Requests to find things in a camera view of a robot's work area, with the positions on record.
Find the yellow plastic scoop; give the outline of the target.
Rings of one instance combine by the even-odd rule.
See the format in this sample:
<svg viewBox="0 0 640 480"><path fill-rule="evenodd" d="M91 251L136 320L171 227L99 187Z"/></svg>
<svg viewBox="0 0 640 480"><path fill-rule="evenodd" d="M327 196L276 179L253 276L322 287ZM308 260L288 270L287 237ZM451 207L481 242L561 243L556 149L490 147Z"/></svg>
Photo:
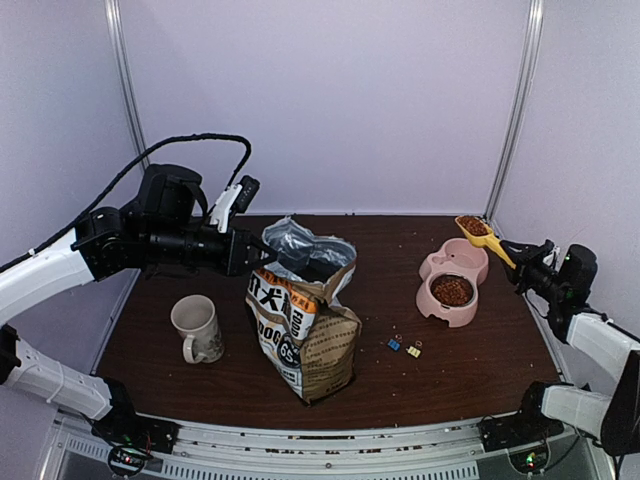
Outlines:
<svg viewBox="0 0 640 480"><path fill-rule="evenodd" d="M488 248L512 270L516 268L514 261L501 246L500 240L484 220L476 216L461 215L455 218L455 223L472 246Z"/></svg>

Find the dog food bag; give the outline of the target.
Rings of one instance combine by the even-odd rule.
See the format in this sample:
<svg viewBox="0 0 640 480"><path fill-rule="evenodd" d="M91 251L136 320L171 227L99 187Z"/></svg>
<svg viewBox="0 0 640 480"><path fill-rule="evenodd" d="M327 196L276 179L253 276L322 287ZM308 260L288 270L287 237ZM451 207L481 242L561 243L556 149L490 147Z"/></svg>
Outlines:
<svg viewBox="0 0 640 480"><path fill-rule="evenodd" d="M311 404L354 378L362 322L338 300L356 270L354 245L320 236L290 217L266 227L277 260L251 273L245 301L263 354L291 390Z"/></svg>

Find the yellow binder clip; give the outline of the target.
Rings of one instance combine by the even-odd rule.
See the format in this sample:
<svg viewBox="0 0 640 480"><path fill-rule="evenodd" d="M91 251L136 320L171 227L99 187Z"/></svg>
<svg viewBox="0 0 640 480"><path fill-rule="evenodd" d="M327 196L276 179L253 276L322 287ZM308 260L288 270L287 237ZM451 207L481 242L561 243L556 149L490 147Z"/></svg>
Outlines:
<svg viewBox="0 0 640 480"><path fill-rule="evenodd" d="M416 341L413 345L410 345L406 352L412 356L413 358L419 358L422 354L423 343L421 341Z"/></svg>

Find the blue binder clip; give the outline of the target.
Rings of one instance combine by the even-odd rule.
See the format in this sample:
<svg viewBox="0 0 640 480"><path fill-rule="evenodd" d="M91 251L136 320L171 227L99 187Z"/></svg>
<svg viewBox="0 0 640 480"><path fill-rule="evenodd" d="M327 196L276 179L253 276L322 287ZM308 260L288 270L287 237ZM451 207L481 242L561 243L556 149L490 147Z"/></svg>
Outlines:
<svg viewBox="0 0 640 480"><path fill-rule="evenodd" d="M401 348L401 344L402 344L402 336L396 335L394 338L391 338L389 340L387 346L391 348L393 351L398 351Z"/></svg>

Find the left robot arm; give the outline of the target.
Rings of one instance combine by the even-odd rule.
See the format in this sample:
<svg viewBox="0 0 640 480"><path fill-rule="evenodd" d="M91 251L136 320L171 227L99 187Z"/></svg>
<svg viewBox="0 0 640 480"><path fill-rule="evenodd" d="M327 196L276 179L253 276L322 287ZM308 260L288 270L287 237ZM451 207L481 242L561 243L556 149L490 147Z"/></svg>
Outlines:
<svg viewBox="0 0 640 480"><path fill-rule="evenodd" d="M123 270L182 265L241 276L276 260L248 230L232 227L247 210L258 180L244 176L208 204L202 178L177 165L149 166L137 195L121 208L102 207L50 246L1 274L1 383L103 422L123 444L137 442L144 424L114 381L85 375L33 349L9 322L31 307Z"/></svg>

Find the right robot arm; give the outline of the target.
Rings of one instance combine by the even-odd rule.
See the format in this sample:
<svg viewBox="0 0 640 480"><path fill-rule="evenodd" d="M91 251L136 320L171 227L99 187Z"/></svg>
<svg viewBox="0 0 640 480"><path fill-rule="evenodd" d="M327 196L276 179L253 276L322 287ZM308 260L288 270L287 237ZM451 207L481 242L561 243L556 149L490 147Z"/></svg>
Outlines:
<svg viewBox="0 0 640 480"><path fill-rule="evenodd" d="M566 383L532 383L513 419L513 433L530 442L555 420L589 434L611 457L638 453L639 338L588 304L598 269L595 253L572 244L556 271L544 262L554 247L551 241L535 246L502 240L500 247L515 264L517 291L532 290L547 302L546 319L556 339L616 381L611 396Z"/></svg>

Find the pink double pet bowl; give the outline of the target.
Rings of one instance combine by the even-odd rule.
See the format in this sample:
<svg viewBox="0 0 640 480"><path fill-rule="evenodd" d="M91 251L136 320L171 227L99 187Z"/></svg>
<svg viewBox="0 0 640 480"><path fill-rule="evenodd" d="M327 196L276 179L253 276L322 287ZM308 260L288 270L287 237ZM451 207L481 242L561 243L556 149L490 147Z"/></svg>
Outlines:
<svg viewBox="0 0 640 480"><path fill-rule="evenodd" d="M479 286L489 273L489 258L465 238L451 238L422 262L422 284L416 306L422 316L434 316L449 328L468 325L479 303Z"/></svg>

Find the brown kibble in scoop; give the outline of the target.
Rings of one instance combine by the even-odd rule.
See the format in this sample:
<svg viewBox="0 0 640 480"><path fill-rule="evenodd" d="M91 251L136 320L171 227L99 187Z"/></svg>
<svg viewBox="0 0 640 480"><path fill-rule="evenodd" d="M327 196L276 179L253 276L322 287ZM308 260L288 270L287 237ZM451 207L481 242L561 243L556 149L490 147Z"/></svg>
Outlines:
<svg viewBox="0 0 640 480"><path fill-rule="evenodd" d="M481 237L489 234L487 225L474 216L459 216L456 218L458 225L471 236Z"/></svg>

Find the cream ceramic mug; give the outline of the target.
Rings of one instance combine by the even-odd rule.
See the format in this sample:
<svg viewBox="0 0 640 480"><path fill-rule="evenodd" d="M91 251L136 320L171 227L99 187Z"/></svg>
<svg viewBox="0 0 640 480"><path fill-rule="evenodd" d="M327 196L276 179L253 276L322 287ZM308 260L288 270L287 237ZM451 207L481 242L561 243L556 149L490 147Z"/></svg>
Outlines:
<svg viewBox="0 0 640 480"><path fill-rule="evenodd" d="M221 359L225 347L211 299L203 295L183 297L172 307L170 320L182 338L186 363L214 363Z"/></svg>

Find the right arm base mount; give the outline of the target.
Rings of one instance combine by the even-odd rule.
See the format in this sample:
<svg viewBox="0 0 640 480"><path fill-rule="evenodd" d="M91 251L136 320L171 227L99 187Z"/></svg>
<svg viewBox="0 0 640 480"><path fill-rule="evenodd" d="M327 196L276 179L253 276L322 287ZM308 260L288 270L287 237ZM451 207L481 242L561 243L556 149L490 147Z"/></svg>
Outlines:
<svg viewBox="0 0 640 480"><path fill-rule="evenodd" d="M511 467L529 477L542 474L550 466L549 440L564 432L564 425L557 420L530 418L522 412L485 416L477 428L486 453L505 451Z"/></svg>

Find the aluminium front rail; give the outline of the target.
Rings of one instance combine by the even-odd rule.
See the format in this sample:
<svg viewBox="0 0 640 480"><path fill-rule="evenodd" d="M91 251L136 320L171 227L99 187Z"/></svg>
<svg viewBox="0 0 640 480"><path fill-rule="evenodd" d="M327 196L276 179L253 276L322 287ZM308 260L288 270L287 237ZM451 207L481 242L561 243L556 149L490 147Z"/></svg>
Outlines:
<svg viewBox="0 0 640 480"><path fill-rule="evenodd" d="M167 452L126 465L61 411L39 479L613 479L613 462L571 427L489 450L480 419L364 430L277 430L180 421Z"/></svg>

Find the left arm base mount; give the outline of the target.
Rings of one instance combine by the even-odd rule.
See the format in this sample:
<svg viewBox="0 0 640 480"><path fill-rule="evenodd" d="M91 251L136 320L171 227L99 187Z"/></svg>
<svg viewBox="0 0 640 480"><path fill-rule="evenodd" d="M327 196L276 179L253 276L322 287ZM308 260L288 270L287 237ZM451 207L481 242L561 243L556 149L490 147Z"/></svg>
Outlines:
<svg viewBox="0 0 640 480"><path fill-rule="evenodd" d="M171 454L180 430L175 422L139 415L121 422L107 417L84 419L91 426L91 433L110 447L107 466L122 479L140 474L156 460L157 453Z"/></svg>

